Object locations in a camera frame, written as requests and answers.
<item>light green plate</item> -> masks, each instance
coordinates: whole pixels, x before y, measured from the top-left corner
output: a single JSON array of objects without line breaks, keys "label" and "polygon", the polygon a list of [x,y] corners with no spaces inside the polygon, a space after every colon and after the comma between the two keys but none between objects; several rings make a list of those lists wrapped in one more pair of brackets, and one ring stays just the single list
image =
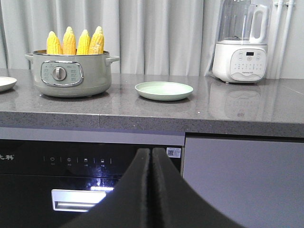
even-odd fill
[{"label": "light green plate", "polygon": [[11,89],[17,82],[13,77],[0,77],[0,92]]},{"label": "light green plate", "polygon": [[177,101],[188,97],[193,88],[176,82],[144,82],[135,86],[140,96],[156,101]]}]

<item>corn cob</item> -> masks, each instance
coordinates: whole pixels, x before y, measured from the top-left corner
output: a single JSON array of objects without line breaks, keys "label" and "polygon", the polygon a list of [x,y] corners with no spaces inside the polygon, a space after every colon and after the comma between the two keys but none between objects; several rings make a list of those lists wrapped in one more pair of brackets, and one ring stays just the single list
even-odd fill
[{"label": "corn cob", "polygon": [[104,52],[104,41],[103,30],[100,26],[98,26],[92,36],[89,55],[102,54]]},{"label": "corn cob", "polygon": [[76,55],[87,55],[90,47],[90,41],[91,38],[88,31],[86,29],[83,30],[79,38]]},{"label": "corn cob", "polygon": [[74,31],[69,26],[63,36],[62,53],[64,55],[75,55],[76,54],[76,39]]},{"label": "corn cob", "polygon": [[55,32],[50,31],[47,38],[47,54],[62,55],[60,41]]}]

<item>blender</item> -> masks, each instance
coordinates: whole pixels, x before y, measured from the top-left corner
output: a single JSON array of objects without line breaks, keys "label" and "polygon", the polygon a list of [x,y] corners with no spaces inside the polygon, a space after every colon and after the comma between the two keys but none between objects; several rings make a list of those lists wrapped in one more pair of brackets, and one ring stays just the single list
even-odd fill
[{"label": "blender", "polygon": [[266,72],[269,6],[224,0],[212,72],[226,83],[256,83]]}]

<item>white curtain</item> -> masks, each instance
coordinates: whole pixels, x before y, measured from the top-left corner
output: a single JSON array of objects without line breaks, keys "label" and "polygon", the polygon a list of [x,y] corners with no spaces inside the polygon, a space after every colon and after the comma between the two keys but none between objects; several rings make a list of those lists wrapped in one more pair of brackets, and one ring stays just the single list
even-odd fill
[{"label": "white curtain", "polygon": [[49,31],[60,40],[71,26],[76,40],[103,27],[105,50],[120,56],[113,73],[200,75],[209,49],[220,0],[1,0],[0,67],[30,68],[24,54],[46,49]]}]

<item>gray cabinet door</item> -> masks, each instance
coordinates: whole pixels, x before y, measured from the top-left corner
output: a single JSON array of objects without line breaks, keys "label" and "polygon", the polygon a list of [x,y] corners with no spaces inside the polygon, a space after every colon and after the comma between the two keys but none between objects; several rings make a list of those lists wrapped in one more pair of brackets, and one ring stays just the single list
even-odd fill
[{"label": "gray cabinet door", "polygon": [[184,178],[248,228],[304,227],[304,143],[187,137]]}]

